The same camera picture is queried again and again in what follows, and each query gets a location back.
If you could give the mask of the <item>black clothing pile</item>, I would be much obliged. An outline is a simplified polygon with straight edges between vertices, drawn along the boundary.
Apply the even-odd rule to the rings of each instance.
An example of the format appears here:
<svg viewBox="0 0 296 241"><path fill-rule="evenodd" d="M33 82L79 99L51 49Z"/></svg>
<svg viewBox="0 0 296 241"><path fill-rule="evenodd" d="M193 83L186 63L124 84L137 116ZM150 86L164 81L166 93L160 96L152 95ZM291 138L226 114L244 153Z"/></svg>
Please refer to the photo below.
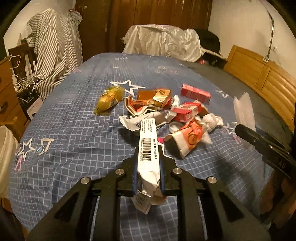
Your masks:
<svg viewBox="0 0 296 241"><path fill-rule="evenodd" d="M208 30L195 29L195 31L199 36L201 48L203 49L203 54L197 60L197 63L223 69L227 60L220 54L219 38Z"/></svg>

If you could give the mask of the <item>white foam sheet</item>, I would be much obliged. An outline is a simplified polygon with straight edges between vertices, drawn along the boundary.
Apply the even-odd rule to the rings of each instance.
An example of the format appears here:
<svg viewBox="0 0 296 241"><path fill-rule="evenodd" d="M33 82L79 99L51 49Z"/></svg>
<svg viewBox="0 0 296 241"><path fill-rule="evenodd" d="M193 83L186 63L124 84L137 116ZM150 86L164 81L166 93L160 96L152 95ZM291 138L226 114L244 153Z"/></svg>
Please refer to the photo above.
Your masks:
<svg viewBox="0 0 296 241"><path fill-rule="evenodd" d="M240 99L235 96L233 105L237 125L243 124L256 131L254 112L249 94L245 92Z"/></svg>

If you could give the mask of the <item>white tissue ball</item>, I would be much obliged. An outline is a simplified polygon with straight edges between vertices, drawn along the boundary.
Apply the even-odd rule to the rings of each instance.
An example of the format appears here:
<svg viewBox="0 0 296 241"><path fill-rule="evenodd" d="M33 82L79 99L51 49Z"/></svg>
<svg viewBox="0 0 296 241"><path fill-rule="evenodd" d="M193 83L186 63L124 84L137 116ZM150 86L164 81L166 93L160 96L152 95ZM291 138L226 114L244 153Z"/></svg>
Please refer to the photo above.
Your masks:
<svg viewBox="0 0 296 241"><path fill-rule="evenodd" d="M224 122L222 117L217 116L213 113L209 113L203 116L201 120L201 125L202 125L203 132L210 133L213 130L215 130L215 128L224 126Z"/></svg>

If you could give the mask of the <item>gold cardboard box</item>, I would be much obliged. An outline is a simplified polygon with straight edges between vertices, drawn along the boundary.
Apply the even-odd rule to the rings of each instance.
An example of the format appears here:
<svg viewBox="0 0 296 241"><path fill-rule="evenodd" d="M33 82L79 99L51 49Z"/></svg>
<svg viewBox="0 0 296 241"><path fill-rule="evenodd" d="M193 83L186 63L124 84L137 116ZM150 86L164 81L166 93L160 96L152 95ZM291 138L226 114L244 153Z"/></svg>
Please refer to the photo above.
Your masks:
<svg viewBox="0 0 296 241"><path fill-rule="evenodd" d="M154 89L140 90L137 99L133 101L135 105L154 105L158 108L164 108L171 101L171 90Z"/></svg>

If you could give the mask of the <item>striped hanging shirt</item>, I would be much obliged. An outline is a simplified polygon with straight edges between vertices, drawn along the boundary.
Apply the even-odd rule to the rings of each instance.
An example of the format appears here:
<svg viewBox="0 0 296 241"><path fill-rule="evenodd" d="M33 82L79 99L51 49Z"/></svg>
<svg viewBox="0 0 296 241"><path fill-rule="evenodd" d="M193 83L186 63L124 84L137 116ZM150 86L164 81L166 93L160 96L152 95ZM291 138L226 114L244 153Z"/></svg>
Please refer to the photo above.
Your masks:
<svg viewBox="0 0 296 241"><path fill-rule="evenodd" d="M27 22L28 45L34 48L37 57L34 77L39 81L36 91L43 100L83 63L78 31L81 21L76 10L61 14L55 9L46 9Z"/></svg>

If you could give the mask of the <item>yellow snack wrapper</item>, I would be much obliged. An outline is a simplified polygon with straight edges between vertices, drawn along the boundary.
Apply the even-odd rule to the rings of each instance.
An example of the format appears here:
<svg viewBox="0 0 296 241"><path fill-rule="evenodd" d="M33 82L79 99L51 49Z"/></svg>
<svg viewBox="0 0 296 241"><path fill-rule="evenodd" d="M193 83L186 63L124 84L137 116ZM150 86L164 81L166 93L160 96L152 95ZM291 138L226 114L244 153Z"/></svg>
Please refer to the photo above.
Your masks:
<svg viewBox="0 0 296 241"><path fill-rule="evenodd" d="M123 100L124 95L125 89L121 86L112 86L107 88L100 96L94 109L94 114L100 114L115 107Z"/></svg>

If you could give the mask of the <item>wooden bed headboard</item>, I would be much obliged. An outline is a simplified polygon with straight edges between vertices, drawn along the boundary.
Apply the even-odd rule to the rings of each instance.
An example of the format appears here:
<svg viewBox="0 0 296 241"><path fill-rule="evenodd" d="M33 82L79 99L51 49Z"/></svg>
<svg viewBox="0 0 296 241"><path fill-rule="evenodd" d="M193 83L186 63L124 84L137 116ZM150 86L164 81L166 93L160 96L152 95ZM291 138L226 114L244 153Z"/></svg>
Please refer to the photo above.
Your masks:
<svg viewBox="0 0 296 241"><path fill-rule="evenodd" d="M264 62L263 56L233 45L224 70L253 89L287 124L295 129L295 78L274 61Z"/></svg>

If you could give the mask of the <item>orange white torn wrapper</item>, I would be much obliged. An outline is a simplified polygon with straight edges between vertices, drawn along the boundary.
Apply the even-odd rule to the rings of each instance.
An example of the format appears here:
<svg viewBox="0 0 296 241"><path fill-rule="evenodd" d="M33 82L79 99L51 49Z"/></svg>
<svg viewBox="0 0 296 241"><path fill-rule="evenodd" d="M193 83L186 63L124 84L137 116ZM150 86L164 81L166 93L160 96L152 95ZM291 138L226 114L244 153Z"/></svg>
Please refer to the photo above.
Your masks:
<svg viewBox="0 0 296 241"><path fill-rule="evenodd" d="M133 117L138 117L146 113L158 111L159 109L154 105L138 105L133 101L132 96L125 98L125 108Z"/></svg>

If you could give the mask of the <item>red white cigarette pack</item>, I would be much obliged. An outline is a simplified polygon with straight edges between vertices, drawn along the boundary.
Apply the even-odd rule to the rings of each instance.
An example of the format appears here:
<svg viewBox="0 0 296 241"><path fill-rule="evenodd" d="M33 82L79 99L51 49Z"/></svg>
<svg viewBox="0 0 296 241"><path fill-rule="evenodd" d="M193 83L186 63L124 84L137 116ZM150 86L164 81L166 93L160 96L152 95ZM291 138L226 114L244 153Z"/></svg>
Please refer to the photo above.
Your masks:
<svg viewBox="0 0 296 241"><path fill-rule="evenodd" d="M172 110L172 112L177 114L173 120L187 123L201 111L202 105L200 103L186 102Z"/></svg>

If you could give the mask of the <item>wooden drawer dresser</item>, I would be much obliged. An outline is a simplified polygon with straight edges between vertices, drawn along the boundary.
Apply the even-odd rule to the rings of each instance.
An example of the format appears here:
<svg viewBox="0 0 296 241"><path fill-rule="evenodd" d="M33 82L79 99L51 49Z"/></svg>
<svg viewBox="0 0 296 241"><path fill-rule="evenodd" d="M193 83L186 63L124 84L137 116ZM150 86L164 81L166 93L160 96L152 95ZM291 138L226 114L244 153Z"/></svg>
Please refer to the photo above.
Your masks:
<svg viewBox="0 0 296 241"><path fill-rule="evenodd" d="M15 138L20 141L30 121L26 117L16 95L9 57L5 57L3 60L1 60L0 73L1 126L6 126L9 130L13 132Z"/></svg>

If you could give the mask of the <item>blue grid bed sheet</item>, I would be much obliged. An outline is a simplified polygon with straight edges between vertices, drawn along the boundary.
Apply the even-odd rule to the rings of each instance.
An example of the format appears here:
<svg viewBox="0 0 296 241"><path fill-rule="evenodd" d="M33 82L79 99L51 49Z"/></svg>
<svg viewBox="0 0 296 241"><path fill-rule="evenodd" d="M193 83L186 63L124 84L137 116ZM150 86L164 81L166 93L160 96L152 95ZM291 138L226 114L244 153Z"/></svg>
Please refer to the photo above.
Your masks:
<svg viewBox="0 0 296 241"><path fill-rule="evenodd" d="M256 126L288 143L291 132L276 111L247 85L223 70L167 57L99 54L75 69L45 100L28 125L11 168L9 199L20 223L31 230L82 177L97 179L134 153L138 136L122 126L123 102L108 113L93 113L112 82L180 94L183 84L211 94L208 110L224 126L211 132L212 144L198 144L176 164L193 176L222 181L254 215L271 168L256 150L234 135L234 97L248 93Z"/></svg>

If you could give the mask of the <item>white barcode carton box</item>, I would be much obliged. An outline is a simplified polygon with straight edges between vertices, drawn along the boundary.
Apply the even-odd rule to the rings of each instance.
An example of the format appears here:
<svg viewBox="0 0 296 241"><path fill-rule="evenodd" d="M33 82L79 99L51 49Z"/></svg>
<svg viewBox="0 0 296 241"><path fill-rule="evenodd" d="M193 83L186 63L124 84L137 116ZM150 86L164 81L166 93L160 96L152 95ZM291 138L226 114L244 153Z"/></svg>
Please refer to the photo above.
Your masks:
<svg viewBox="0 0 296 241"><path fill-rule="evenodd" d="M136 209L148 214L152 205L166 201L160 190L158 137L154 119L141 123L138 150L138 189L132 198Z"/></svg>

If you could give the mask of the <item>long red carton box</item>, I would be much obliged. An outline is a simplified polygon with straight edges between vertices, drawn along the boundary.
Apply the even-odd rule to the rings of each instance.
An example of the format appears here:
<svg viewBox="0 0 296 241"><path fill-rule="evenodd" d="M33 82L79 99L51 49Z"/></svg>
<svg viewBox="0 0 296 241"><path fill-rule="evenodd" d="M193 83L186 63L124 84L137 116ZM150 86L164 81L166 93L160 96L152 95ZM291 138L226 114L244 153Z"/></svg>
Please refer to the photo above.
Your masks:
<svg viewBox="0 0 296 241"><path fill-rule="evenodd" d="M190 99L198 100L203 104L209 104L211 100L211 94L207 91L198 89L191 85L183 84L181 88L181 96L188 97Z"/></svg>

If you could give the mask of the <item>orange white paper cup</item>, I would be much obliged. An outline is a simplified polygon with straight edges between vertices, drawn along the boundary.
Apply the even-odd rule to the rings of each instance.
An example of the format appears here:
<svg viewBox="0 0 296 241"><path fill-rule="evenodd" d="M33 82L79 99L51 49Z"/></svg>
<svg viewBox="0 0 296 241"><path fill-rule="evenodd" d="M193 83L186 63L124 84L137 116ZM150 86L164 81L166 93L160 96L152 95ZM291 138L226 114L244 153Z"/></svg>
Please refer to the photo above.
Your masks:
<svg viewBox="0 0 296 241"><path fill-rule="evenodd" d="M164 142L171 143L174 151L178 151L178 156L184 159L200 142L203 133L202 126L196 120L192 120L176 132L168 134Z"/></svg>

